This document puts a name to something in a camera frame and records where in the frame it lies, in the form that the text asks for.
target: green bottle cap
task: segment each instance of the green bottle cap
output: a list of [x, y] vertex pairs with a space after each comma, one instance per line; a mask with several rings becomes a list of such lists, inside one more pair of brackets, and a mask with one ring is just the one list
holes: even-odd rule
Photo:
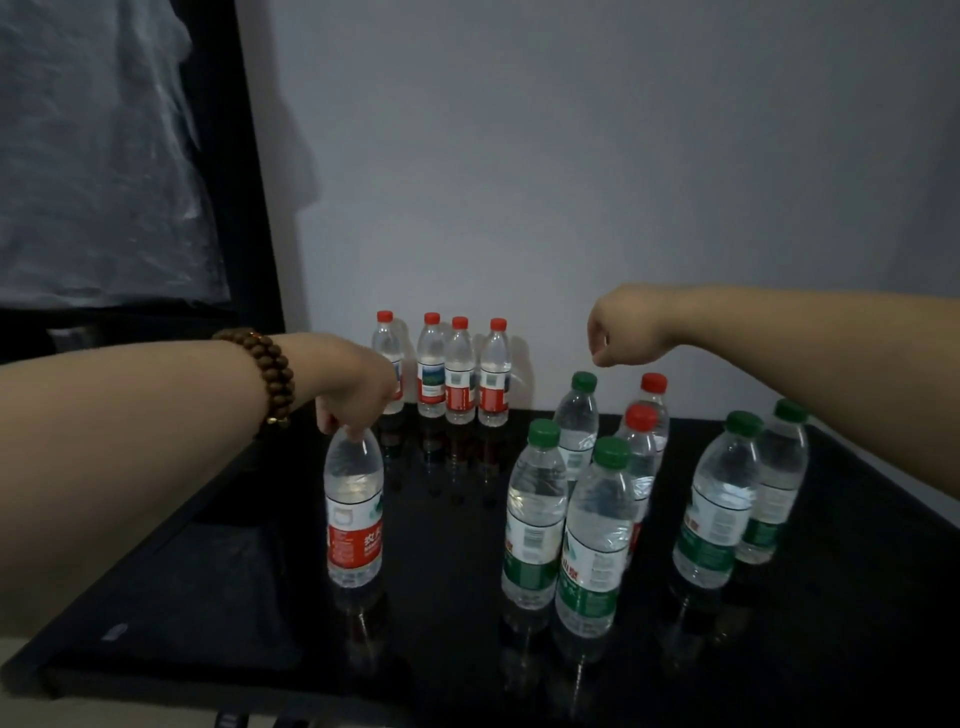
[[585, 392], [591, 395], [596, 392], [597, 389], [597, 375], [593, 375], [590, 372], [577, 372], [573, 375], [573, 381], [570, 386], [578, 392]]
[[601, 437], [593, 448], [593, 461], [604, 468], [622, 471], [630, 462], [630, 446], [615, 437]]
[[783, 420], [786, 423], [802, 425], [806, 422], [806, 410], [799, 406], [793, 400], [780, 400], [774, 408], [774, 417]]
[[555, 448], [560, 444], [560, 426], [551, 420], [534, 420], [530, 423], [527, 442], [537, 448]]
[[724, 425], [728, 432], [741, 437], [756, 437], [763, 431], [763, 421], [753, 412], [734, 410]]

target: wooden bead bracelet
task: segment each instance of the wooden bead bracelet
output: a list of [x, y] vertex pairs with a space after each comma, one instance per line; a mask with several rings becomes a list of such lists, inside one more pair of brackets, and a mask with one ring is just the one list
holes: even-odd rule
[[224, 328], [213, 334], [217, 341], [231, 341], [248, 352], [260, 368], [260, 376], [267, 383], [267, 417], [260, 427], [262, 435], [268, 429], [284, 429], [290, 424], [290, 410], [294, 396], [294, 373], [287, 366], [287, 357], [269, 336], [251, 328]]

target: hand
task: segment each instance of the hand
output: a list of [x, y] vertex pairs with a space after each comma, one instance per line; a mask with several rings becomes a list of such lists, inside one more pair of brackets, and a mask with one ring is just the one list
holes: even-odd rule
[[331, 349], [331, 364], [340, 375], [332, 378], [335, 386], [316, 399], [317, 426], [330, 434], [344, 425], [351, 440], [360, 440], [393, 398], [396, 372], [384, 356], [367, 347], [336, 339]]
[[587, 321], [593, 363], [649, 364], [673, 349], [670, 314], [679, 290], [628, 283], [598, 299]]

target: bottle label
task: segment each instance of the bottle label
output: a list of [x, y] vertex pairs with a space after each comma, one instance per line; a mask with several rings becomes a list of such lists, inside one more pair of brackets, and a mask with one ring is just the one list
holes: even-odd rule
[[341, 569], [360, 569], [383, 547], [383, 490], [362, 503], [326, 499], [326, 558]]
[[446, 408], [454, 412], [473, 409], [473, 390], [476, 388], [476, 373], [472, 369], [446, 370]]
[[418, 396], [424, 404], [440, 404], [446, 397], [444, 382], [446, 371], [443, 364], [417, 362]]
[[730, 571], [733, 550], [747, 528], [750, 511], [726, 508], [691, 489], [677, 548], [702, 569]]
[[643, 526], [643, 519], [647, 515], [647, 507], [649, 505], [649, 496], [634, 500], [636, 514], [634, 515], [634, 532], [630, 536], [630, 553], [633, 553], [636, 550], [636, 542], [640, 538], [640, 527]]
[[505, 412], [509, 409], [510, 372], [480, 370], [480, 409], [484, 412]]
[[387, 361], [394, 365], [394, 372], [396, 373], [394, 399], [399, 400], [403, 397], [403, 361], [401, 359], [392, 359], [388, 354], [384, 354], [384, 356], [387, 357]]
[[593, 448], [558, 448], [558, 450], [560, 451], [561, 457], [564, 459], [564, 465], [566, 465], [566, 479], [579, 479], [580, 471], [590, 464], [590, 457], [593, 455]]
[[564, 520], [535, 526], [507, 511], [503, 572], [521, 589], [546, 589], [557, 578]]
[[756, 503], [743, 540], [751, 546], [771, 548], [777, 545], [780, 530], [790, 516], [793, 502], [797, 499], [797, 489], [775, 488], [761, 483], [756, 489]]
[[626, 547], [613, 553], [594, 551], [564, 530], [557, 594], [581, 617], [608, 617], [616, 611], [620, 578], [627, 565]]

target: plastic sheet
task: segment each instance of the plastic sheet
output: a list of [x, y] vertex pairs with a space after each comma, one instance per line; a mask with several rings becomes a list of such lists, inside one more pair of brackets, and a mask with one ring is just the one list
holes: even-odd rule
[[168, 0], [0, 0], [0, 306], [223, 303]]

